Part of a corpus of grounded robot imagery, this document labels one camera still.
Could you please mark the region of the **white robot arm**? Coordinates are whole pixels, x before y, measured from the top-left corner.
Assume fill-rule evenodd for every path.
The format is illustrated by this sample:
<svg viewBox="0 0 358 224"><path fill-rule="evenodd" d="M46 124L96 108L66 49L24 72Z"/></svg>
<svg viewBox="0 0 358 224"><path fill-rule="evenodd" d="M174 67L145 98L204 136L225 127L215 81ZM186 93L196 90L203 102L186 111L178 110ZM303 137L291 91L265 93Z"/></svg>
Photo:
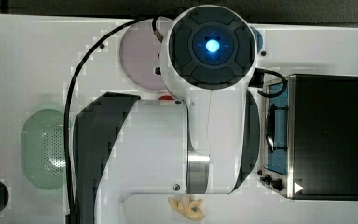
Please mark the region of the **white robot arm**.
<svg viewBox="0 0 358 224"><path fill-rule="evenodd" d="M125 224L134 194L234 192L259 153L256 54L250 26L228 8L174 19L159 53L170 101L107 92L76 116L72 224Z"/></svg>

